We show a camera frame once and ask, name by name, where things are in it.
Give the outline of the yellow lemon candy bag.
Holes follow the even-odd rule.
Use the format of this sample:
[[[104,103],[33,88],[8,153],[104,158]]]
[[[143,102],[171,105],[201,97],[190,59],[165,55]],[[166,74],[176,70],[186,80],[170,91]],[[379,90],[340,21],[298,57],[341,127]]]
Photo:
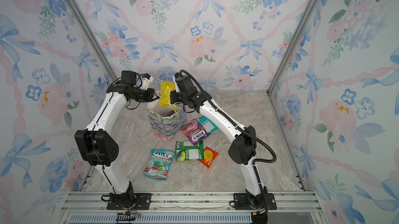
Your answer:
[[[160,84],[160,98],[159,98],[159,106],[160,107],[168,107],[173,110],[177,109],[177,106],[171,103],[170,93],[176,89],[175,84],[168,81],[161,81]]]

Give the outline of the floral paper gift bag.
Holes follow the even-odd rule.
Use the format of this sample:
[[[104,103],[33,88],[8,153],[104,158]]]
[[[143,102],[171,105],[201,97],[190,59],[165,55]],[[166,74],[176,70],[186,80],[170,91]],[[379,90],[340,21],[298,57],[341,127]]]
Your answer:
[[[147,103],[147,115],[154,135],[165,142],[170,142],[187,121],[181,104],[173,108],[161,107],[159,100]]]

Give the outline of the teal red Fox's candy bag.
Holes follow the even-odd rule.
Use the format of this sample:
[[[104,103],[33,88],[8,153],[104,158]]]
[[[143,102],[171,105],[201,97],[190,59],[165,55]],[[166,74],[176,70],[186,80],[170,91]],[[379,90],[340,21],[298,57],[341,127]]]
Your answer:
[[[167,179],[175,152],[170,150],[151,150],[151,158],[144,169],[144,176],[164,181]]]

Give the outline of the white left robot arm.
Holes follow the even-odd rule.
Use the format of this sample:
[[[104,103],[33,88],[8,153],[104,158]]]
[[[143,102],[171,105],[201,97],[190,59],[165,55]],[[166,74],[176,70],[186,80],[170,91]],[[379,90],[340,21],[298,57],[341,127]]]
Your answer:
[[[119,146],[111,137],[111,131],[119,112],[128,101],[152,102],[158,97],[153,88],[137,88],[132,83],[111,84],[104,102],[91,123],[75,133],[75,141],[82,159],[94,166],[111,186],[110,201],[135,203],[131,182],[126,178],[117,160]]]

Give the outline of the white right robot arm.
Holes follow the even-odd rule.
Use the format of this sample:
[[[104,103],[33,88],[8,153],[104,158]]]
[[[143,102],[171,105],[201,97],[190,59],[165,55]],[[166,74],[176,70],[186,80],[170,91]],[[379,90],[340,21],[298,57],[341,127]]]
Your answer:
[[[254,162],[257,147],[255,129],[252,126],[245,127],[231,118],[207,93],[195,92],[188,96],[187,93],[182,91],[172,91],[170,101],[172,104],[182,103],[184,106],[194,109],[217,125],[217,128],[231,142],[228,154],[241,168],[250,206],[253,209],[267,208],[267,190],[264,188]]]

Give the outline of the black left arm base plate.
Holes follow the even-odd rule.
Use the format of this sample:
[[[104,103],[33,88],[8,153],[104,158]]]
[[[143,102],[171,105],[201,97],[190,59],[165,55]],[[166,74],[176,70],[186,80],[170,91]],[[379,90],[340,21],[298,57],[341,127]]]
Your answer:
[[[133,195],[116,195],[109,193],[101,199],[107,203],[107,210],[148,210],[151,203],[151,193],[134,193]]]

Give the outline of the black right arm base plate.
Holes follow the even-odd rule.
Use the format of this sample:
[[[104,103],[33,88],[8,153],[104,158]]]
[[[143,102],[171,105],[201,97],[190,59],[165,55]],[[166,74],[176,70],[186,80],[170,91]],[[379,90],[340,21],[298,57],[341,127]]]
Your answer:
[[[234,193],[230,206],[236,210],[261,211],[265,208],[267,210],[277,209],[276,200],[272,193],[260,194],[255,197],[250,193]]]

